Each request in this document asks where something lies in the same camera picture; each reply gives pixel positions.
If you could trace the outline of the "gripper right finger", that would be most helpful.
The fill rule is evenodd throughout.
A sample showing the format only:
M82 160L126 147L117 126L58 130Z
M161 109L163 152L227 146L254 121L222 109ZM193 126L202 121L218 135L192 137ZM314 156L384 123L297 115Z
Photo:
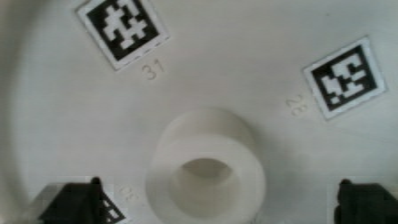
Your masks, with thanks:
M334 224L398 224L398 199L378 183L339 182Z

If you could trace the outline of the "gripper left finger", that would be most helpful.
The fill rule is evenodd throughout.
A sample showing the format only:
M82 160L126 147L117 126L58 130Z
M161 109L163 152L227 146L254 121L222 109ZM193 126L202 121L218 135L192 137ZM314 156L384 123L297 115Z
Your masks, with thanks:
M105 224L103 184L94 177L87 183L67 183L39 215L42 224Z

